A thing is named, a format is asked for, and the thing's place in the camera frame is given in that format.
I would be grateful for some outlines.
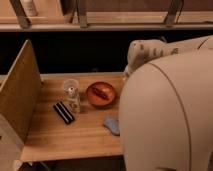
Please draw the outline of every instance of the white bottle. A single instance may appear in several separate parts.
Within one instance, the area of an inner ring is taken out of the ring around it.
[[[22,3],[27,16],[33,17],[38,15],[33,0],[22,0]]]
[[[77,88],[70,87],[68,89],[68,101],[72,112],[81,112],[80,96]]]

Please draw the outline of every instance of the wooden board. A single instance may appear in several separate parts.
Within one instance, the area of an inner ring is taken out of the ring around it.
[[[69,78],[77,79],[80,83],[82,112],[74,114],[76,121],[66,125],[52,106],[60,100],[69,106],[62,90],[63,81]],[[96,109],[88,103],[86,88],[96,81],[106,81],[115,87],[117,98],[111,108]],[[21,160],[28,162],[122,155],[120,137],[113,136],[103,127],[106,116],[118,118],[122,87],[121,74],[45,79]]]
[[[25,141],[41,79],[30,41],[26,41],[0,86],[0,126],[21,148]]]

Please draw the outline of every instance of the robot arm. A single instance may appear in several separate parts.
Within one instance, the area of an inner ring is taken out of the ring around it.
[[[127,55],[128,65],[124,70],[124,77],[128,79],[137,68],[153,59],[204,48],[213,48],[213,36],[174,43],[165,43],[160,40],[135,40],[129,46]]]

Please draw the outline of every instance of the cardboard panel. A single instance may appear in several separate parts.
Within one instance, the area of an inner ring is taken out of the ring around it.
[[[31,42],[27,40],[0,87],[0,126],[23,146],[41,79]]]

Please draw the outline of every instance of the black object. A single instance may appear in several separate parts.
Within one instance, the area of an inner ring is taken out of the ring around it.
[[[53,105],[55,111],[59,114],[59,116],[64,120],[66,124],[70,124],[75,120],[74,116],[70,113],[67,107],[60,101]]]

